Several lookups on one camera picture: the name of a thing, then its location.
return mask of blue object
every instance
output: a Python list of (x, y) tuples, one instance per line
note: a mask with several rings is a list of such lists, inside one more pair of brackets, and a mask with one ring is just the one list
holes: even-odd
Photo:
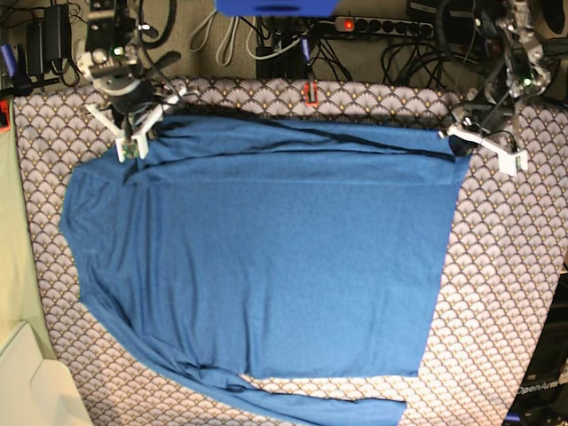
[(2, 51), (6, 68), (8, 68), (8, 75), (10, 78), (13, 78), (18, 73), (18, 61), (14, 56), (12, 47), (9, 44), (2, 44), (0, 50)]
[(229, 16), (329, 16), (338, 0), (217, 0)]
[(417, 376), (468, 158), (434, 131), (167, 118), (144, 161), (79, 166), (60, 227), (81, 301), (136, 359), (289, 422), (395, 425), (405, 404), (238, 375)]

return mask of scalloped pattern fabric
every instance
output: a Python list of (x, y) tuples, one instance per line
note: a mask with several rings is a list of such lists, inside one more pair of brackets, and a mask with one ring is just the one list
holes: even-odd
[[(452, 94), (380, 84), (319, 82), (319, 105), (304, 82), (193, 79), (189, 107), (230, 107), (267, 116), (394, 122), (438, 127)], [(59, 232), (73, 167), (113, 147), (83, 109), (103, 103), (92, 88), (19, 98), (15, 125), (45, 321), (95, 425), (289, 425), (244, 413), (160, 377), (139, 364), (78, 303), (77, 270)], [(500, 425), (538, 342), (568, 247), (568, 115), (525, 107), (518, 144), (526, 173), (497, 172), (496, 157), (474, 154), (460, 190), (442, 287), (418, 379), (247, 378), (271, 392), (320, 398), (392, 398), (409, 425)]]

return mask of red switch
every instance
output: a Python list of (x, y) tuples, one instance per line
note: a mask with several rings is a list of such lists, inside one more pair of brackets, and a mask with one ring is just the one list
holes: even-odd
[(352, 31), (353, 29), (355, 29), (355, 20), (346, 19), (343, 22), (343, 28), (345, 29), (345, 31)]

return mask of white bracket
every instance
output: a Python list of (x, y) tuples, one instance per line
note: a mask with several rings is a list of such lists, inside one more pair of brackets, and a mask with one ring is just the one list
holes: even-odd
[[(182, 87), (179, 89), (179, 96), (184, 96), (187, 93), (187, 88)], [(153, 126), (160, 122), (163, 118), (163, 113), (168, 111), (171, 107), (176, 105), (179, 101), (178, 94), (173, 94), (167, 97), (163, 104), (156, 106), (153, 110), (146, 114), (146, 118), (136, 130), (132, 132), (131, 141), (134, 142), (138, 149), (138, 156), (144, 160), (149, 152), (148, 148), (148, 136), (147, 133)], [(127, 144), (127, 140), (124, 134), (124, 130), (119, 129), (116, 124), (110, 121), (102, 111), (97, 108), (96, 104), (88, 104), (85, 106), (87, 111), (89, 111), (97, 120), (99, 120), (107, 129), (109, 129), (115, 136), (114, 144), (116, 145), (116, 153), (118, 154), (118, 161), (124, 162), (126, 156), (124, 155), (124, 148)]]
[(497, 154), (499, 171), (509, 176), (515, 176), (520, 170), (529, 169), (529, 154), (526, 150), (509, 153), (495, 144), (491, 139), (484, 138), (478, 133), (467, 131), (458, 124), (451, 124), (446, 132), (447, 136), (456, 136), (463, 140), (473, 142)]

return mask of red clip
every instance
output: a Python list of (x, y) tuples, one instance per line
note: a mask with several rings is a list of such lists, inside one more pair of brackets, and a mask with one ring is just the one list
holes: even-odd
[(10, 130), (10, 104), (0, 100), (0, 133)]
[(304, 101), (308, 107), (316, 107), (318, 105), (318, 83), (311, 82), (304, 84)]

